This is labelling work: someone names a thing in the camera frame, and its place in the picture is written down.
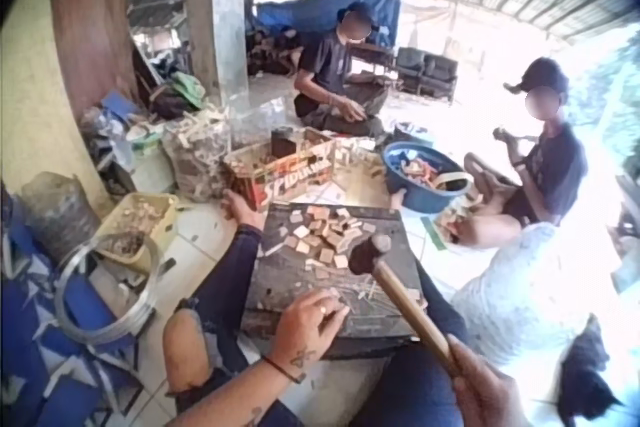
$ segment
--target basket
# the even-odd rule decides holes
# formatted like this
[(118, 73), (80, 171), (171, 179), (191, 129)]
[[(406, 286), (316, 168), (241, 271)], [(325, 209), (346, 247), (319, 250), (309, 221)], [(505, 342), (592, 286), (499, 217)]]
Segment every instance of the basket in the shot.
[[(104, 220), (96, 236), (118, 234), (121, 231), (116, 229), (118, 219), (123, 215), (125, 209), (131, 209), (139, 200), (145, 200), (149, 204), (153, 205), (159, 210), (164, 210), (164, 215), (155, 225), (149, 237), (153, 240), (160, 253), (164, 253), (171, 241), (175, 238), (177, 233), (176, 226), (176, 207), (178, 205), (178, 197), (170, 194), (142, 194), (134, 192), (127, 194), (120, 203), (113, 209), (113, 212)], [(104, 257), (121, 264), (136, 272), (148, 275), (151, 269), (151, 254), (149, 250), (142, 246), (138, 252), (131, 257), (124, 257), (108, 250), (96, 249), (96, 252), (100, 253)]]
[(463, 172), (462, 167), (446, 155), (431, 147), (415, 142), (396, 142), (387, 146), (383, 153), (383, 160), (387, 167), (387, 189), (394, 193), (404, 188), (407, 194), (403, 206), (424, 214), (438, 214), (442, 212), (453, 199), (465, 194), (471, 183), (458, 180), (447, 183), (447, 190), (436, 190), (414, 182), (400, 170), (400, 156), (403, 153), (415, 152), (417, 156), (429, 162), (439, 173)]

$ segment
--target yellow wall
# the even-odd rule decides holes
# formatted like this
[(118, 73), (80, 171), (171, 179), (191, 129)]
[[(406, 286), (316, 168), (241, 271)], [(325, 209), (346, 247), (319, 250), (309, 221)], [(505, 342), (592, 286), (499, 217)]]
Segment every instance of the yellow wall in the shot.
[(112, 203), (71, 114), (50, 0), (15, 0), (1, 33), (2, 178), (11, 193), (42, 171), (80, 179), (98, 215)]

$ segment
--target wrist tattoo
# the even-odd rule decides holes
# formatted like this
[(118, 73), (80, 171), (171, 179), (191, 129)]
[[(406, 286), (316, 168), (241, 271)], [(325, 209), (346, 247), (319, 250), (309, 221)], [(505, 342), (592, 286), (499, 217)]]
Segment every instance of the wrist tattoo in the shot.
[(262, 409), (260, 407), (254, 407), (251, 409), (251, 420), (244, 424), (244, 427), (256, 427), (261, 415)]
[(296, 356), (291, 359), (291, 362), (289, 363), (298, 369), (302, 369), (304, 368), (304, 364), (308, 362), (315, 353), (315, 350), (307, 350), (305, 347), (304, 349), (299, 350), (296, 353)]

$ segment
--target cat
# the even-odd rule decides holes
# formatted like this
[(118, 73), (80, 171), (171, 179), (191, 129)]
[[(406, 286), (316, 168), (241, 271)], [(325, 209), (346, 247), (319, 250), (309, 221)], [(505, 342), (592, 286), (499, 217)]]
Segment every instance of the cat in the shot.
[(608, 361), (598, 318), (591, 314), (562, 362), (557, 409), (565, 427), (575, 427), (574, 416), (593, 420), (612, 405), (622, 405), (598, 374), (605, 370)]

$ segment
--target dark wooden board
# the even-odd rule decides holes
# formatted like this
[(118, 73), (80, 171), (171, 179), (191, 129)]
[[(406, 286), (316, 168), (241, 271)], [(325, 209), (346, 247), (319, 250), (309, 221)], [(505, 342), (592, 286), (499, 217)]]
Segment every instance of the dark wooden board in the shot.
[[(286, 227), (292, 234), (299, 225), (308, 226), (313, 218), (307, 214), (307, 208), (316, 204), (279, 204), (270, 206), (262, 240), (263, 252), (284, 241), (279, 229)], [(392, 249), (385, 260), (407, 288), (420, 290), (420, 281), (416, 263), (409, 247), (407, 234), (398, 211), (370, 207), (351, 207), (326, 205), (331, 209), (331, 217), (336, 210), (346, 208), (352, 217), (357, 217), (376, 226), (376, 233), (387, 234), (392, 239)], [(301, 210), (302, 223), (291, 224), (289, 217), (294, 210)], [(367, 236), (352, 242), (349, 250), (364, 241)], [(382, 292), (382, 289), (369, 275), (356, 276), (348, 269), (326, 268), (327, 279), (316, 278), (315, 268), (305, 271), (307, 258), (317, 259), (317, 249), (312, 249), (309, 256), (283, 246), (268, 257), (258, 258), (256, 269), (251, 279), (247, 303), (242, 319), (242, 330), (257, 337), (270, 337), (275, 333), (280, 313), (293, 300), (311, 288), (335, 287), (343, 302), (351, 307), (345, 325), (339, 336), (347, 338), (389, 338), (412, 335), (412, 330), (404, 321), (398, 310)], [(358, 298), (360, 292), (366, 294)]]

